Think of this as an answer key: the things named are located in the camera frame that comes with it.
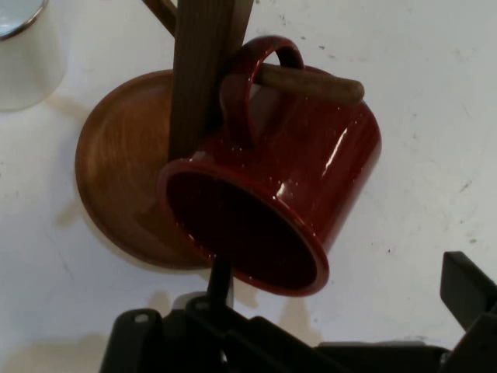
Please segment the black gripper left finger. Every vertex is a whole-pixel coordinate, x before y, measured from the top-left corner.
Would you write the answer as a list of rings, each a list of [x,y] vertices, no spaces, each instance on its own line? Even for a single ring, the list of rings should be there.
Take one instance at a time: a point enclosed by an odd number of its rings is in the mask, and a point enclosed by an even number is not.
[[[316,350],[228,304],[233,273],[216,260],[205,295],[161,316],[125,312],[114,323],[102,372],[320,372]]]

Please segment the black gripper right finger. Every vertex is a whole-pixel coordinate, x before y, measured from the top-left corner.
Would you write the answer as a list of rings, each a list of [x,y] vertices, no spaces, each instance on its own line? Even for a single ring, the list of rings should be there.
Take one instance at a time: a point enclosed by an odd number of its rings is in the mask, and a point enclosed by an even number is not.
[[[464,329],[442,372],[496,371],[496,283],[462,252],[445,252],[440,297]]]

